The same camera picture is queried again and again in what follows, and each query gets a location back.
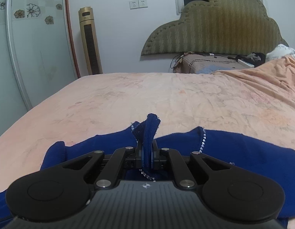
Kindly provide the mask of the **blue beaded sweater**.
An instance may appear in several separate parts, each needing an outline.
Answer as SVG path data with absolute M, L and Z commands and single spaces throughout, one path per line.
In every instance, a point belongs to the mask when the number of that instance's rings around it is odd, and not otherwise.
M 197 127 L 155 138 L 149 114 L 127 129 L 68 147 L 54 143 L 39 171 L 0 193 L 0 228 L 286 228 L 295 217 L 295 150 Z M 151 180 L 152 141 L 177 150 L 198 188 Z M 105 155 L 142 143 L 142 168 L 96 189 Z

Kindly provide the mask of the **black clothes pile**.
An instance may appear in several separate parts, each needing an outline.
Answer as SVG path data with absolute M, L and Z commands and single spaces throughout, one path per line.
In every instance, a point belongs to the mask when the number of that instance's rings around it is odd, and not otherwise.
M 235 60 L 244 66 L 248 66 L 249 68 L 255 68 L 265 63 L 266 56 L 263 53 L 253 52 L 247 56 L 245 55 L 237 55 Z

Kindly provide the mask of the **brown cardboard box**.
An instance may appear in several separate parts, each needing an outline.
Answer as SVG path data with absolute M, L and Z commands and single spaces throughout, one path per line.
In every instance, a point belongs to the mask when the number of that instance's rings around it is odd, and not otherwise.
M 171 64 L 173 73 L 211 74 L 219 70 L 249 68 L 239 64 L 235 55 L 186 52 L 177 56 Z

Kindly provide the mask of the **gold tower fan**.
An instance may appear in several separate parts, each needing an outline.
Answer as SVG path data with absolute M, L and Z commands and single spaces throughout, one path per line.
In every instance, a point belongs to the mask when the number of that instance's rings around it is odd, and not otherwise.
M 88 73 L 89 75 L 103 74 L 95 30 L 93 8 L 80 8 L 78 14 Z

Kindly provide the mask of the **pink floral bed sheet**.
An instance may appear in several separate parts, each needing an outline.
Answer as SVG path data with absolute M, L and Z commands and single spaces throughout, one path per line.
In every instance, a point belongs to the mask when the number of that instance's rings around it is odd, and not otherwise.
M 197 127 L 295 150 L 295 58 L 212 74 L 114 73 L 82 77 L 0 137 L 0 193 L 40 170 L 48 149 L 123 131 L 155 114 L 155 138 Z

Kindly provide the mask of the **glass wardrobe sliding door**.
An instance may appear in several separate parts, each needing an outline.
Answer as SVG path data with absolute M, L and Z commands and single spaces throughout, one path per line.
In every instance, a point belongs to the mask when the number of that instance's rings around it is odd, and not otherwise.
M 65 0 L 0 0 L 0 136 L 73 82 Z

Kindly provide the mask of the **olive upholstered headboard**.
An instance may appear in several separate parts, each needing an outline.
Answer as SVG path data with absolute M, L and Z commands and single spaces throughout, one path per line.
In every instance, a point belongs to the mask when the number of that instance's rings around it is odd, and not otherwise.
M 259 0 L 192 1 L 178 20 L 152 32 L 141 54 L 267 54 L 279 44 L 287 42 Z

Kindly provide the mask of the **white patterned pillow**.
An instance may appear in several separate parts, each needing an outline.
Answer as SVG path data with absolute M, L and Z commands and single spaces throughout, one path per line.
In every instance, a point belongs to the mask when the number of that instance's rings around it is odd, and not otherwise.
M 279 44 L 273 51 L 266 54 L 265 61 L 275 60 L 286 55 L 291 55 L 295 58 L 295 49 L 287 47 L 284 44 Z

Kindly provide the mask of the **double wall socket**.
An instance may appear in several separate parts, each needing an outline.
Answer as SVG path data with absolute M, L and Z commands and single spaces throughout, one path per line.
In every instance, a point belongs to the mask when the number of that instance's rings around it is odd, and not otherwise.
M 130 9 L 148 8 L 147 0 L 129 1 L 129 8 Z

